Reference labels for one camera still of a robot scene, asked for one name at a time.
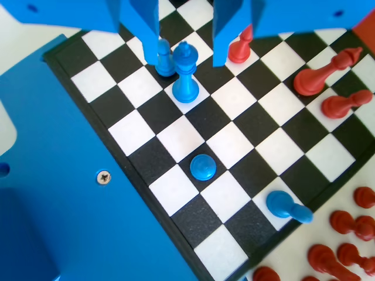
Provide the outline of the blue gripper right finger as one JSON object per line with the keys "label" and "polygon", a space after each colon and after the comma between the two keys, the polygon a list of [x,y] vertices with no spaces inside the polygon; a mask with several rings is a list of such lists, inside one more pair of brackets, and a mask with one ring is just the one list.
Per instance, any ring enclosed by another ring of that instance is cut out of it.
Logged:
{"label": "blue gripper right finger", "polygon": [[233,40],[232,28],[242,5],[243,1],[214,1],[213,67],[223,66],[226,62],[229,44]]}

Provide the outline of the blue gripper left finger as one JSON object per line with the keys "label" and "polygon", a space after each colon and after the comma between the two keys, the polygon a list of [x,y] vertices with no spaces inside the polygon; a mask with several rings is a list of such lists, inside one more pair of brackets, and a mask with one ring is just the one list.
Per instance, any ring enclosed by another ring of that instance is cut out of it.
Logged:
{"label": "blue gripper left finger", "polygon": [[146,62],[158,64],[159,1],[121,1],[120,22],[141,41]]}

